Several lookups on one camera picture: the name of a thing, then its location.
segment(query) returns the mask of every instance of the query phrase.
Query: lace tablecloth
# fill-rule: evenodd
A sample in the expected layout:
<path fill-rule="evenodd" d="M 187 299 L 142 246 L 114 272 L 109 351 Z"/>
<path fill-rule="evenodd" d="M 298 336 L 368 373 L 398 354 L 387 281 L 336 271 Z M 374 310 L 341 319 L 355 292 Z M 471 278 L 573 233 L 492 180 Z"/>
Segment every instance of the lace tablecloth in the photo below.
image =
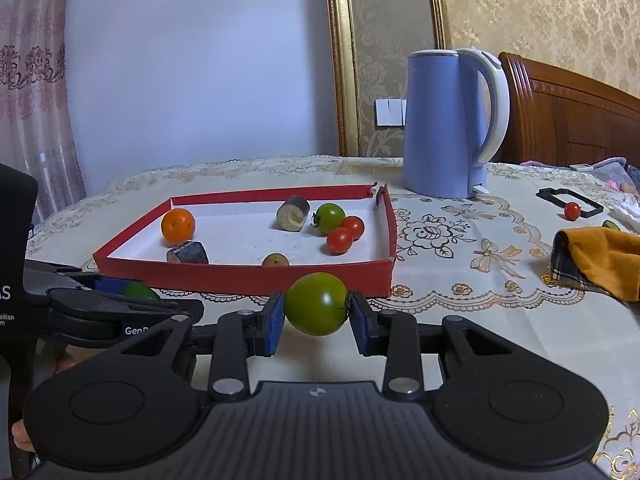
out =
<path fill-rule="evenodd" d="M 601 225 L 608 211 L 573 224 L 536 197 L 542 187 L 568 187 L 610 206 L 616 193 L 593 177 L 565 170 L 490 164 L 491 192 L 476 200 L 440 200 L 402 187 L 394 158 L 273 158 L 196 164 L 149 171 L 110 185 L 50 218 L 30 240 L 28 257 L 95 269 L 92 253 L 169 196 L 268 187 L 388 184 L 398 220 L 398 260 L 392 295 L 376 307 L 439 323 L 462 313 L 513 342 L 592 381 L 610 405 L 610 425 L 594 462 L 611 479 L 640 479 L 640 316 L 603 295 L 549 281 L 550 245 L 558 229 Z M 258 309 L 266 298 L 190 294 L 201 298 L 203 323 L 227 312 Z M 384 358 L 358 355 L 348 323 L 326 338 L 285 326 L 277 355 L 251 358 L 260 380 L 382 380 Z M 424 357 L 425 387 L 441 384 L 437 360 Z M 204 387 L 206 359 L 194 384 Z"/>

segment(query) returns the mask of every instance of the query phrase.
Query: kettle handle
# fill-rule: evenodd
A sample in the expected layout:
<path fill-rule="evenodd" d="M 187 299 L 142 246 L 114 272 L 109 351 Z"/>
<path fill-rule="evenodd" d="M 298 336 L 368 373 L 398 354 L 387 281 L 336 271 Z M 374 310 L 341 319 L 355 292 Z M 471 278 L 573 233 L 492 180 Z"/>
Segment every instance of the kettle handle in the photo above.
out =
<path fill-rule="evenodd" d="M 489 87 L 489 97 L 491 98 L 489 131 L 476 155 L 478 163 L 484 164 L 489 162 L 498 151 L 507 133 L 510 107 L 507 78 L 502 70 L 500 60 L 489 52 L 476 48 L 460 48 L 458 55 L 465 56 L 469 65 L 478 70 L 486 79 Z"/>

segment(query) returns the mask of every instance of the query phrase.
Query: electric kettle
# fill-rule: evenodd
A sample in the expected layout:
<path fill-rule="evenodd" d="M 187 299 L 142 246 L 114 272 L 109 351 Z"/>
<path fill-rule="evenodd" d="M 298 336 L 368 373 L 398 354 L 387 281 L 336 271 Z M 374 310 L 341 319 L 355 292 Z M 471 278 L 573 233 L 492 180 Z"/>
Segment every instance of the electric kettle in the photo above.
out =
<path fill-rule="evenodd" d="M 489 87 L 488 131 L 478 73 Z M 509 121 L 500 60 L 476 48 L 414 52 L 408 59 L 406 99 L 405 187 L 439 198 L 488 192 L 485 165 L 500 148 Z"/>

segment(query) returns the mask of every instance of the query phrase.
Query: green tomato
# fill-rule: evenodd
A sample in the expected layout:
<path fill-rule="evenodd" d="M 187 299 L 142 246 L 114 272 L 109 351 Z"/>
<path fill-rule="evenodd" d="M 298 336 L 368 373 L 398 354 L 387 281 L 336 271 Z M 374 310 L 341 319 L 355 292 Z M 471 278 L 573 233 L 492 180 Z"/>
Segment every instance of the green tomato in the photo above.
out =
<path fill-rule="evenodd" d="M 323 336 L 347 320 L 347 288 L 334 275 L 314 272 L 297 280 L 284 297 L 284 313 L 300 332 Z"/>
<path fill-rule="evenodd" d="M 160 296 L 154 290 L 140 282 L 129 282 L 122 291 L 122 295 L 136 300 L 159 300 Z"/>
<path fill-rule="evenodd" d="M 313 223 L 323 235 L 327 236 L 335 228 L 340 227 L 345 216 L 343 209 L 339 205 L 332 203 L 322 204 L 318 211 L 314 213 Z"/>

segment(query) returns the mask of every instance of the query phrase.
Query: black frame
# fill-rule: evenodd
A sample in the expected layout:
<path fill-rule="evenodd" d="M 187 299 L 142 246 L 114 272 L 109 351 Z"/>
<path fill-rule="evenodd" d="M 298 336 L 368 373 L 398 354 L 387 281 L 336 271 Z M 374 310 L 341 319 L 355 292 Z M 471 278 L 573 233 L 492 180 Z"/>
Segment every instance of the black frame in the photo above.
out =
<path fill-rule="evenodd" d="M 587 204 L 592 206 L 593 209 L 591 211 L 584 211 L 582 208 L 580 208 L 580 216 L 582 218 L 591 218 L 592 216 L 599 215 L 604 211 L 604 207 L 598 204 L 597 202 L 594 202 L 593 200 L 579 193 L 576 193 L 571 189 L 567 189 L 565 187 L 561 187 L 559 189 L 554 189 L 552 187 L 543 187 L 543 189 L 540 189 L 536 193 L 536 196 L 539 196 L 541 199 L 547 200 L 548 202 L 551 202 L 552 204 L 557 205 L 558 207 L 564 208 L 564 206 L 566 206 L 566 202 L 564 202 L 563 200 L 560 200 L 556 195 L 575 196 L 576 198 L 579 198 L 583 202 L 586 202 Z"/>

